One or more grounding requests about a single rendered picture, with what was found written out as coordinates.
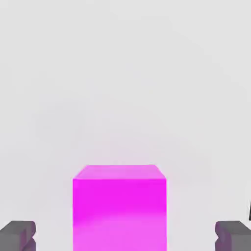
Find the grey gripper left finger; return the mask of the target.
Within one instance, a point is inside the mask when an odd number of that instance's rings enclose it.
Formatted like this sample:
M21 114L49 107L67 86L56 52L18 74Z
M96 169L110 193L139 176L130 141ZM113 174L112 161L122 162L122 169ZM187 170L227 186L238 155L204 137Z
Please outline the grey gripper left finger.
M0 251L36 251L34 221L10 221L0 230Z

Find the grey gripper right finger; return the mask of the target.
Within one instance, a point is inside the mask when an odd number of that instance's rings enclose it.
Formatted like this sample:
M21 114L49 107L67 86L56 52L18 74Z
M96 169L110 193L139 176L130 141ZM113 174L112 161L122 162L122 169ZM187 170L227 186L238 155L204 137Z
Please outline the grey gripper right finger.
M217 221L215 251L251 251L251 229L240 221Z

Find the small magenta cube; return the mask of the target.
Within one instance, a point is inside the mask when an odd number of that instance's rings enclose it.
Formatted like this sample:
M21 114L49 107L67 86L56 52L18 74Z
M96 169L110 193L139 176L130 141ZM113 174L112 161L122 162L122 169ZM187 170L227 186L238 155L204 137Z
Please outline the small magenta cube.
M167 180L155 165L88 165L73 178L73 251L167 251Z

